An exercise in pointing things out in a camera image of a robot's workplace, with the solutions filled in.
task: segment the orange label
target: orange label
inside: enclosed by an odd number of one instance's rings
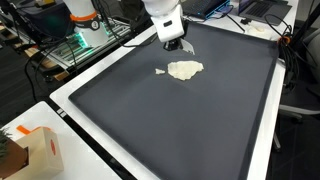
[[[54,145],[54,142],[52,139],[50,141],[50,144],[51,144],[51,150],[52,150],[53,155],[56,155],[56,146]]]

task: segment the flattened dough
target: flattened dough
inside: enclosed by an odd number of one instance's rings
[[[156,69],[156,74],[161,75],[161,74],[164,74],[164,73],[166,73],[164,70]]]
[[[203,69],[203,64],[196,61],[178,61],[168,64],[168,73],[182,81],[191,79],[192,76]]]

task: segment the table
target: table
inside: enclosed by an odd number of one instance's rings
[[[46,126],[57,134],[64,171],[52,180],[121,179],[45,102],[4,126],[13,140],[24,136],[15,129],[18,125],[30,130]]]
[[[294,25],[295,14],[297,11],[298,0],[291,0],[289,2],[292,9],[285,18],[285,21]],[[240,21],[240,17],[231,15],[236,21]],[[220,19],[216,21],[207,21],[204,24],[234,31],[242,31],[231,22],[229,19]],[[258,22],[252,24],[269,29],[268,25]],[[277,27],[278,30],[284,30],[283,24]],[[135,39],[127,43],[127,45],[140,44],[149,38],[154,32],[154,27],[151,27],[137,36]],[[276,34],[270,32],[266,34],[255,35],[259,38],[276,40]],[[129,53],[133,48],[119,48],[112,54],[108,55],[97,64],[74,78],[72,81],[55,91],[50,95],[50,98],[57,103],[71,118],[73,118],[81,127],[84,128],[100,145],[105,148],[115,159],[117,159],[129,172],[131,172],[137,179],[159,179],[150,170],[144,167],[133,156],[126,152],[117,142],[115,142],[109,135],[96,126],[88,117],[86,117],[79,109],[76,108],[68,99],[75,90],[80,88],[86,82],[97,76],[104,69],[118,61],[125,54]],[[249,180],[265,179],[271,145],[273,140],[274,128],[276,124],[276,117],[279,108],[280,96],[283,86],[283,79],[285,68],[281,61],[277,62],[274,75],[270,85],[270,90],[266,100],[265,109],[263,112],[255,149],[252,155],[251,165],[248,173]]]

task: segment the black mat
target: black mat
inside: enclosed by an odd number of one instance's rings
[[[196,56],[154,42],[136,48],[69,98],[161,179],[245,179],[274,71],[275,44],[199,24]],[[197,60],[182,82],[155,68]]]

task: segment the white table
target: white table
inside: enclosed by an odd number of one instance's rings
[[[40,102],[8,123],[8,133],[17,140],[24,135],[16,130],[23,125],[29,130],[38,126],[51,128],[58,136],[64,171],[52,180],[88,180],[121,178],[45,103]]]
[[[294,25],[295,14],[297,11],[298,0],[292,0],[289,3],[293,8],[287,15],[285,21]],[[240,17],[232,16],[236,21],[240,22]],[[204,23],[214,27],[227,29],[234,32],[242,33],[242,31],[231,22],[229,19],[224,18],[220,20],[208,21]],[[269,29],[267,25],[253,22],[254,25]],[[277,29],[284,30],[283,25]],[[128,42],[128,45],[140,44],[152,34],[154,34],[154,27],[149,28],[141,33],[135,39]],[[268,33],[260,34],[257,37],[264,39],[277,39],[275,34]],[[103,148],[105,148],[115,159],[117,159],[130,173],[137,179],[159,179],[150,170],[138,162],[126,150],[124,150],[117,142],[115,142],[109,135],[95,125],[88,117],[86,117],[75,105],[73,105],[68,97],[86,82],[97,76],[100,72],[108,68],[114,62],[118,61],[121,57],[129,53],[133,48],[119,48],[109,56],[105,57],[97,64],[74,78],[72,81],[55,91],[50,95],[50,98],[56,102],[71,118],[73,118],[86,132],[88,132]],[[277,112],[280,103],[280,96],[282,91],[283,79],[285,69],[280,61],[277,62],[274,75],[272,78],[270,90],[268,93],[264,113],[259,128],[257,141],[255,144],[251,165],[249,169],[248,179],[250,180],[263,180],[265,179],[269,156],[271,151],[272,139],[274,128],[276,124]]]

